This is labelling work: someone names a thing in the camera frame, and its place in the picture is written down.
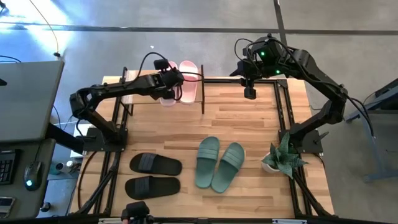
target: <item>potted plant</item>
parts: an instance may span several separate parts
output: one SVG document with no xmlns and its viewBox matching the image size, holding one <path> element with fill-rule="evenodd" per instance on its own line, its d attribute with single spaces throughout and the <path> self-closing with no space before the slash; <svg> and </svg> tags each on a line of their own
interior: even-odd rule
<svg viewBox="0 0 398 224">
<path fill-rule="evenodd" d="M 269 153 L 261 161 L 261 166 L 269 173 L 281 171 L 293 179 L 293 169 L 308 163 L 299 158 L 292 146 L 289 147 L 289 138 L 289 133 L 286 133 L 278 148 L 271 143 Z"/>
</svg>

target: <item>floor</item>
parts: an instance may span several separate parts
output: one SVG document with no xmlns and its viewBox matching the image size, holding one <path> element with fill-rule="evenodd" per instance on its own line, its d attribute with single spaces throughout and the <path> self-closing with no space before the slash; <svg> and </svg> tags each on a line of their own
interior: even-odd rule
<svg viewBox="0 0 398 224">
<path fill-rule="evenodd" d="M 0 54 L 23 62 L 54 60 L 55 41 L 37 11 L 29 2 L 23 6 L 19 1 L 3 2 L 8 9 L 0 15 Z M 397 77 L 395 0 L 33 2 L 54 25 L 59 51 L 66 63 L 55 102 L 62 123 L 71 113 L 71 93 L 99 83 L 104 75 L 120 75 L 123 66 L 137 68 L 150 51 L 177 63 L 185 59 L 202 63 L 209 76 L 227 76 L 236 68 L 236 39 L 256 40 L 268 32 L 287 41 L 289 46 L 308 50 L 326 74 L 344 83 L 350 96 L 359 100 Z M 243 45 L 244 42 L 238 44 L 238 49 Z M 326 99 L 307 87 L 310 104 L 322 107 Z M 352 111 L 353 107 L 347 104 L 345 114 Z M 372 115 L 372 120 L 381 147 L 394 150 L 395 117 Z M 73 131 L 73 124 L 67 131 Z M 330 132 L 322 144 L 336 214 L 396 222 L 398 179 L 363 182 L 363 176 L 374 172 L 375 166 L 361 122 L 325 125 L 320 131 Z M 54 162 L 69 160 L 68 153 L 58 147 Z M 389 156 L 395 158 L 398 154 L 390 152 Z M 51 180 L 54 184 L 49 185 L 46 200 L 57 206 L 41 213 L 43 217 L 64 215 L 75 185 L 71 181 L 73 176 L 57 175 L 51 179 L 59 180 Z M 64 186 L 64 194 L 55 194 L 60 188 L 52 185 Z"/>
</svg>

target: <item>gray laptop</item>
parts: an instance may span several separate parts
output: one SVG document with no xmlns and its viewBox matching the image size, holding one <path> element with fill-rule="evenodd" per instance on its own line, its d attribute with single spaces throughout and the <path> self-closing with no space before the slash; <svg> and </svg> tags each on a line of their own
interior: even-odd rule
<svg viewBox="0 0 398 224">
<path fill-rule="evenodd" d="M 62 61 L 0 63 L 0 79 L 7 83 L 0 85 L 0 142 L 45 137 L 63 65 Z"/>
</svg>

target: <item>black slide sandal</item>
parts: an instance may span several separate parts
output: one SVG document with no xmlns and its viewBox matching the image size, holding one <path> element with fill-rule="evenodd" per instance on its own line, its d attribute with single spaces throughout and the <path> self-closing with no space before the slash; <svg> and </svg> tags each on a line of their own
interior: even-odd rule
<svg viewBox="0 0 398 224">
<path fill-rule="evenodd" d="M 144 200 L 178 193 L 180 181 L 175 177 L 139 177 L 128 180 L 124 189 L 132 199 Z"/>
<path fill-rule="evenodd" d="M 140 153 L 130 161 L 130 169 L 143 174 L 179 175 L 182 163 L 153 153 Z"/>
</svg>

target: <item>green slide sandal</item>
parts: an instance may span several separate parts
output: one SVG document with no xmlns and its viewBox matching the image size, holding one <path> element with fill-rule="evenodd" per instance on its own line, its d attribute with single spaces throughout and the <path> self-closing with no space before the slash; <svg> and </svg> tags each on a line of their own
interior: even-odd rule
<svg viewBox="0 0 398 224">
<path fill-rule="evenodd" d="M 210 187 L 218 159 L 220 141 L 216 137 L 207 137 L 199 145 L 195 184 L 199 188 Z"/>
<path fill-rule="evenodd" d="M 236 142 L 231 143 L 221 158 L 218 171 L 211 181 L 211 188 L 217 193 L 223 193 L 242 167 L 243 161 L 243 147 Z"/>
</svg>

